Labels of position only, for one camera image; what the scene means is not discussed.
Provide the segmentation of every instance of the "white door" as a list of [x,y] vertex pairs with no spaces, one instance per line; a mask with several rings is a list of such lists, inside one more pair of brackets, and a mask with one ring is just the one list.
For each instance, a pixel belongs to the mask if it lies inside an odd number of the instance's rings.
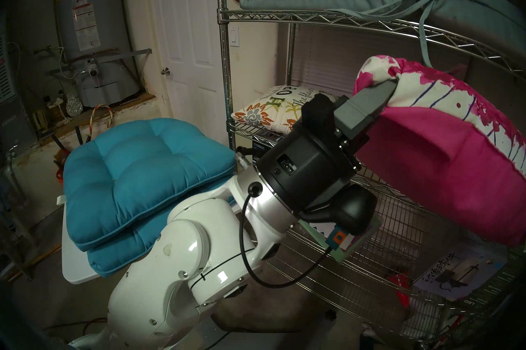
[[174,117],[228,145],[217,0],[152,2]]

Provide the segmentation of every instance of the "pink pillow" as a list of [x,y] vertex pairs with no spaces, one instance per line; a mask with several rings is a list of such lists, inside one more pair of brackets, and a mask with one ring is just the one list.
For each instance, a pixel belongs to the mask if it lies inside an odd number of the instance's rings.
[[526,233],[526,146],[511,121],[462,81],[378,55],[353,94],[398,79],[357,157],[428,210],[510,246]]

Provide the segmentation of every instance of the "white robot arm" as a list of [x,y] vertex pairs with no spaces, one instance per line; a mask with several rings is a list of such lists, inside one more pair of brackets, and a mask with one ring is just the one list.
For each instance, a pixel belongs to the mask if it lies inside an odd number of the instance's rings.
[[[174,207],[151,251],[129,267],[113,291],[103,332],[70,344],[79,350],[175,344],[218,300],[241,293],[248,275],[268,287],[291,284],[267,284],[254,271],[299,219],[363,232],[376,197],[349,185],[360,165],[353,154],[395,88],[388,81],[334,104],[322,95],[306,103],[294,130],[257,165]],[[234,215],[231,196],[243,207],[257,245]]]

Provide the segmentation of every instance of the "sticker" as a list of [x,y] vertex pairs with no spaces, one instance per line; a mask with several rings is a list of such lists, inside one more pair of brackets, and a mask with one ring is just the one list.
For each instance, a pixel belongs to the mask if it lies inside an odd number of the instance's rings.
[[86,3],[73,8],[73,24],[80,51],[100,46],[93,3]]
[[88,0],[75,0],[75,6],[87,5]]

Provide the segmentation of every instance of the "gas water heater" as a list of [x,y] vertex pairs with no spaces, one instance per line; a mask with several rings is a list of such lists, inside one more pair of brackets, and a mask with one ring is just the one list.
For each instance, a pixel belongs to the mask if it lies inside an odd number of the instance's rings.
[[84,106],[113,104],[139,91],[121,0],[58,0],[57,11],[63,61],[70,65],[64,75],[77,71],[73,80]]

